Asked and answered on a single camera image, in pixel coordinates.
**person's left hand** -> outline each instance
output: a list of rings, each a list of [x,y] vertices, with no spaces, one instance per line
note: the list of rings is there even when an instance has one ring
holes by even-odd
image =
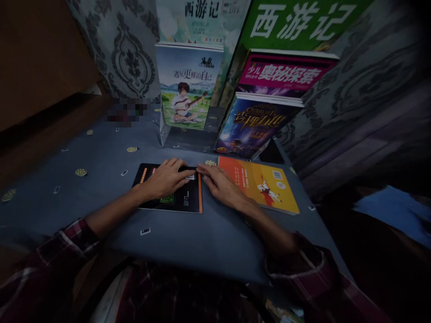
[[[150,200],[166,197],[190,181],[186,177],[193,175],[196,171],[178,172],[182,166],[187,166],[187,164],[181,159],[173,158],[169,161],[166,159],[156,172],[142,183],[142,189],[148,193]]]

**red plaid sleeve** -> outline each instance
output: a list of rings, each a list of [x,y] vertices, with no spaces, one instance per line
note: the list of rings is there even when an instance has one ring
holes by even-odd
[[[304,307],[309,322],[390,322],[352,281],[338,270],[328,249],[295,234],[300,251],[284,259],[267,256],[272,283]]]
[[[0,287],[0,321],[51,321],[98,245],[83,219],[57,232],[20,262]]]

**book cover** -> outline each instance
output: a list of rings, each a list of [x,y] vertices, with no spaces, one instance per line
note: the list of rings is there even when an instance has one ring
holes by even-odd
[[[237,91],[302,97],[339,61],[302,53],[304,55],[251,52],[239,79]]]
[[[224,0],[222,15],[224,20],[224,58],[214,87],[210,106],[217,106],[223,93],[229,66],[247,16],[251,0]]]
[[[220,156],[218,166],[223,168],[245,195],[262,207],[299,214],[292,190],[281,168]]]
[[[252,158],[302,107],[301,103],[237,93],[221,127],[214,151]]]
[[[227,106],[251,48],[326,51],[373,0],[254,0],[250,5],[220,106]]]
[[[156,0],[160,40],[223,44],[223,1]]]
[[[147,181],[154,174],[158,164],[140,164],[133,186]],[[195,170],[196,167],[182,167],[179,171]],[[202,183],[201,175],[195,173],[188,177],[190,181],[175,193],[160,200],[148,201],[140,209],[165,210],[176,212],[202,213]]]
[[[223,48],[159,43],[156,59],[165,123],[203,130]]]

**gray patterned wall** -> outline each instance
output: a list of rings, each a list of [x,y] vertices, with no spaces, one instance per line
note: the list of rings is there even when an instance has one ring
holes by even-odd
[[[108,92],[159,100],[154,0],[67,0]]]
[[[375,0],[330,52],[341,60],[279,133],[296,170],[419,84],[421,32],[407,1]]]

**pink book cover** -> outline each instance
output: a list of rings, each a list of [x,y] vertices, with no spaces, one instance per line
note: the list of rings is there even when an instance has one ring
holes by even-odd
[[[333,58],[252,53],[242,72],[238,90],[295,96],[292,92],[310,90],[337,63],[338,59]]]

